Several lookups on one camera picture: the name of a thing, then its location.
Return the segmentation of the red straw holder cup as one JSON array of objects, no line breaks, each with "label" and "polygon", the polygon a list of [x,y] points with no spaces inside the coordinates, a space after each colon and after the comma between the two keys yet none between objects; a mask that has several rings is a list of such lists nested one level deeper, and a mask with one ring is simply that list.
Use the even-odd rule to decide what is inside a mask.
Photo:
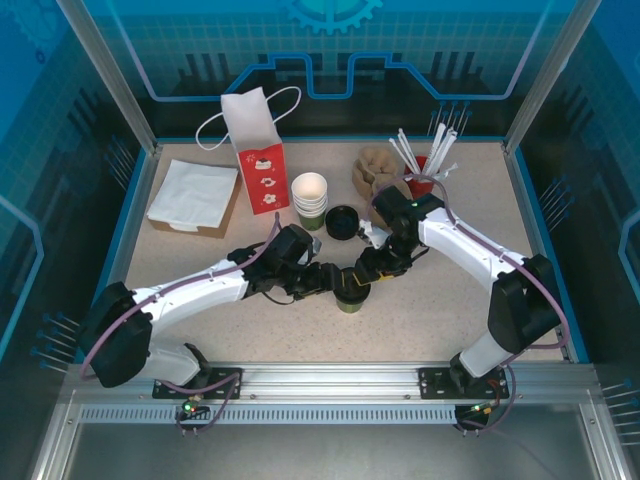
[{"label": "red straw holder cup", "polygon": [[[427,162],[427,157],[424,155],[417,155],[415,159],[419,167],[418,172],[421,173]],[[408,185],[413,199],[418,199],[431,193],[434,187],[433,183],[424,180],[409,179],[406,180],[405,183]]]}]

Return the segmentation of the black plastic cup lid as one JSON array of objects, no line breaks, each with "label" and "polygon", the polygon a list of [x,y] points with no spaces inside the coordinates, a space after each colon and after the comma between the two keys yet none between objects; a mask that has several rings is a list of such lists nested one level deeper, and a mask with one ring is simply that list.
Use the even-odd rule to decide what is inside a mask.
[{"label": "black plastic cup lid", "polygon": [[350,269],[342,271],[342,280],[334,290],[334,295],[337,300],[354,305],[364,302],[371,292],[371,285],[360,285]]}]

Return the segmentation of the red and white paper bag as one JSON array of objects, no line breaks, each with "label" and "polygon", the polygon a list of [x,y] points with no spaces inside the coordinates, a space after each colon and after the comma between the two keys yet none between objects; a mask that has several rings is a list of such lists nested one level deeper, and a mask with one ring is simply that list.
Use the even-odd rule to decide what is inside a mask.
[{"label": "red and white paper bag", "polygon": [[[273,116],[269,101],[293,92],[293,105],[278,116]],[[277,122],[292,113],[302,99],[302,90],[287,86],[267,96],[261,87],[248,92],[221,96],[221,111],[206,119],[195,132],[196,144],[203,150],[213,151],[217,145],[204,146],[200,141],[202,130],[221,118],[227,128],[223,141],[229,141],[238,160],[250,206],[255,215],[278,210],[290,205],[286,159]]]}]

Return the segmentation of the aluminium mounting rail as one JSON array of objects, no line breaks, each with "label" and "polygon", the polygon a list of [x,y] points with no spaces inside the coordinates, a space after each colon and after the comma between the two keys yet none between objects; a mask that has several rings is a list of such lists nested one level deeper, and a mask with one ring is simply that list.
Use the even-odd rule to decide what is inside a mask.
[{"label": "aluminium mounting rail", "polygon": [[[243,370],[240,404],[419,404],[421,363],[239,363]],[[509,388],[517,405],[602,403],[604,396],[590,364],[524,361],[512,365],[516,385]],[[146,404],[155,399],[151,379],[134,379],[105,389],[81,381],[69,368],[58,402]]]}]

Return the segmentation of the stack of green paper cups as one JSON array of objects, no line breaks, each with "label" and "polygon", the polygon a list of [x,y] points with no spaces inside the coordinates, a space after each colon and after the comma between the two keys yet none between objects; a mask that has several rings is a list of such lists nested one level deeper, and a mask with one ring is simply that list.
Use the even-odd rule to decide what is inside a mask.
[{"label": "stack of green paper cups", "polygon": [[301,226],[309,231],[320,229],[328,206],[326,179],[315,172],[303,173],[293,180],[291,193]]}]

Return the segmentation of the aluminium frame post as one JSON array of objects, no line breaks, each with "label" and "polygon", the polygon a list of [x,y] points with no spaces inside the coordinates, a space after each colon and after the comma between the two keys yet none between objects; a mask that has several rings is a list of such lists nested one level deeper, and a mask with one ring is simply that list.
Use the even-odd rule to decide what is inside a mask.
[{"label": "aluminium frame post", "polygon": [[503,152],[506,156],[514,155],[601,2],[602,0],[576,0],[505,136]]},{"label": "aluminium frame post", "polygon": [[56,0],[140,146],[155,154],[157,139],[83,0]]}]

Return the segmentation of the stack of white napkins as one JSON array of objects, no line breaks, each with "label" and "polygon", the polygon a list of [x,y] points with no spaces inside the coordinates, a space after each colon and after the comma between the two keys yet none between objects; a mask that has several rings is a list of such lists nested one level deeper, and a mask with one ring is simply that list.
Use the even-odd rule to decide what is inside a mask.
[{"label": "stack of white napkins", "polygon": [[238,170],[173,159],[147,218],[171,229],[197,232],[221,226]]}]

